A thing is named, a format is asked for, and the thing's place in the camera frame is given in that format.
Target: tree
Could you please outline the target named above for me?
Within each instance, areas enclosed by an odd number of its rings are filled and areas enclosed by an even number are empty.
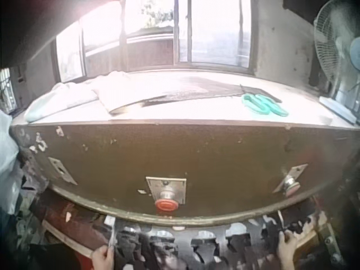
[[[154,4],[154,0],[147,0],[147,3],[141,9],[141,14],[147,16],[146,28],[161,27],[165,22],[173,21],[174,19],[173,10],[163,11]]]

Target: metal plate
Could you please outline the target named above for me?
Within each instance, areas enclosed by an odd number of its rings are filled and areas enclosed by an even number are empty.
[[[70,173],[68,172],[68,170],[66,170],[66,168],[64,167],[64,165],[62,164],[61,161],[59,161],[59,159],[54,159],[52,157],[49,157],[49,160],[51,162],[51,164],[54,166],[54,168],[57,170],[57,172],[61,175],[61,177],[74,185],[78,185],[78,183],[76,183],[76,181],[72,178],[72,176],[70,175]]]
[[[287,173],[288,176],[293,177],[293,179],[296,181],[297,178],[303,173],[305,168],[308,166],[308,164],[303,164],[299,166],[294,166],[290,169],[290,171]],[[281,183],[274,189],[272,193],[279,192],[282,189],[282,186],[284,185],[285,178],[281,181]]]
[[[160,178],[145,177],[148,187],[154,200],[160,199],[162,191],[172,191],[175,194],[174,200],[179,204],[185,204],[186,179],[185,178]]]

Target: green scissors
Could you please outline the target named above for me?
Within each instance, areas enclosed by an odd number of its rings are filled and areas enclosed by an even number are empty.
[[[272,98],[262,94],[243,94],[241,99],[242,103],[254,113],[264,115],[274,113],[282,117],[289,115],[289,113],[280,107]]]

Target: screw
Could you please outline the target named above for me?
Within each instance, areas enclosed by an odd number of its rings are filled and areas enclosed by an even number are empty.
[[[326,244],[326,245],[329,245],[329,244],[331,244],[331,243],[332,243],[332,237],[329,236],[327,239],[325,239],[325,244]]]
[[[341,262],[341,255],[338,254],[338,253],[334,253],[334,254],[331,256],[330,260],[331,260],[331,263],[333,263],[333,264],[338,264],[338,263]]]

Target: hand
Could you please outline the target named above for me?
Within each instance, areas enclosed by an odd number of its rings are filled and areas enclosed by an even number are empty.
[[[294,269],[293,257],[296,250],[298,240],[289,230],[279,233],[279,245],[277,247],[277,256],[280,259],[283,270]]]
[[[91,254],[94,270],[113,270],[114,269],[114,247],[99,247]]]

